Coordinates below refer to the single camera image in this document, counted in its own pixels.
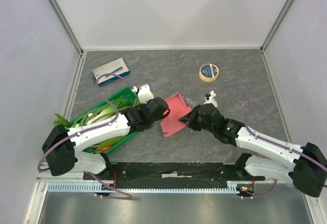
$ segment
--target white wall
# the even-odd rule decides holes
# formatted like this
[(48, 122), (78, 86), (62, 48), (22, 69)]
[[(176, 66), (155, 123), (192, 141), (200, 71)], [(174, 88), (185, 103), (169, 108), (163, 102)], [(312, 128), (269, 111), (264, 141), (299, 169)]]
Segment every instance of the white wall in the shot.
[(266, 56), (293, 143), (327, 155), (327, 0), (295, 0)]
[(22, 223), (78, 54), (47, 0), (0, 0), (0, 223)]
[(261, 46), (286, 0), (57, 0), (83, 48)]

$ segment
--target green basket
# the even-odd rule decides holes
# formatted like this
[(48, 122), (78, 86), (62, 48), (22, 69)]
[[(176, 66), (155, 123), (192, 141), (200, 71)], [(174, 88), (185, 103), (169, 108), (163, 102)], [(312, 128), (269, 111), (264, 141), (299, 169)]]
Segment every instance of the green basket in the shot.
[[(137, 98), (136, 94), (132, 91), (131, 87), (127, 86), (123, 89), (121, 89), (120, 91), (118, 91), (116, 94), (112, 95), (111, 97), (108, 98), (109, 101), (115, 100), (119, 97), (123, 96), (124, 99), (129, 99), (131, 101), (132, 104), (134, 104), (135, 99)], [(80, 116), (83, 116), (87, 113), (89, 113), (91, 110), (93, 110), (94, 108), (99, 108), (103, 105), (106, 105), (107, 102), (103, 101), (100, 104), (96, 105), (95, 107), (91, 108), (90, 110), (88, 110), (87, 112), (81, 114)], [(111, 148), (109, 148), (105, 153), (106, 154), (110, 154), (111, 152), (113, 152), (114, 150), (116, 150), (119, 146), (123, 145), (126, 141), (128, 141), (130, 138), (132, 138), (133, 136), (135, 136), (138, 132), (134, 132), (130, 135), (125, 136), (123, 139), (121, 139), (119, 142), (117, 142), (116, 144), (114, 144)], [(91, 150), (89, 149), (90, 147), (86, 148), (84, 151), (87, 153), (90, 153)]]

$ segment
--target tape roll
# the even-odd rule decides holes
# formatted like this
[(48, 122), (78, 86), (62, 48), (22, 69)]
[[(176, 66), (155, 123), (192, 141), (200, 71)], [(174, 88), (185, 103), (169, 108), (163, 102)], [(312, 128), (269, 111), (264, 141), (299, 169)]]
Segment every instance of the tape roll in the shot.
[(204, 64), (199, 71), (200, 79), (206, 82), (214, 81), (219, 74), (219, 69), (213, 64)]

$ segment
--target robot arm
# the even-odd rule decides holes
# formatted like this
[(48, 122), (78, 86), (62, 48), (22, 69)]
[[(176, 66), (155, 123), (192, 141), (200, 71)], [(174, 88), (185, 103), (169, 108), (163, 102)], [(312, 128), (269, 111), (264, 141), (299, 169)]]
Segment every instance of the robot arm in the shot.
[(70, 139), (46, 157), (51, 174), (60, 176), (71, 170), (98, 174), (111, 166), (106, 154), (90, 154), (83, 152), (84, 149), (106, 139), (144, 131), (151, 128), (155, 121), (169, 115), (167, 103), (160, 97), (154, 97), (149, 85), (141, 86), (137, 96), (140, 104), (121, 111), (113, 123), (110, 123), (111, 117), (78, 128), (54, 127), (42, 146), (44, 153), (61, 139)]
[(327, 179), (327, 172), (293, 151), (305, 154), (326, 166), (327, 160), (316, 145), (307, 143), (306, 146), (301, 146), (283, 142), (251, 128), (245, 128), (239, 121), (224, 118), (217, 109), (214, 96), (213, 91), (206, 95), (206, 102), (196, 106), (180, 121), (195, 131), (203, 129), (211, 132), (222, 143), (252, 150), (269, 158), (259, 158), (251, 154), (241, 155), (239, 160), (243, 162), (241, 164), (243, 170), (250, 175), (292, 183), (309, 196), (320, 195)]

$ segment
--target pink dustpan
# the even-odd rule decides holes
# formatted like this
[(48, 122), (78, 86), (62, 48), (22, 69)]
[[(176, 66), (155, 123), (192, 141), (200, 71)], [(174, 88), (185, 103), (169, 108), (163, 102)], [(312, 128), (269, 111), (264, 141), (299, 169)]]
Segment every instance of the pink dustpan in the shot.
[(180, 96), (179, 93), (168, 97), (167, 99), (165, 99), (165, 101), (169, 106), (170, 114), (167, 118), (162, 120), (160, 125), (162, 132), (165, 133), (163, 136), (169, 137), (186, 127), (185, 124), (181, 123), (178, 120), (179, 118), (191, 112), (192, 108), (186, 106), (183, 98)]

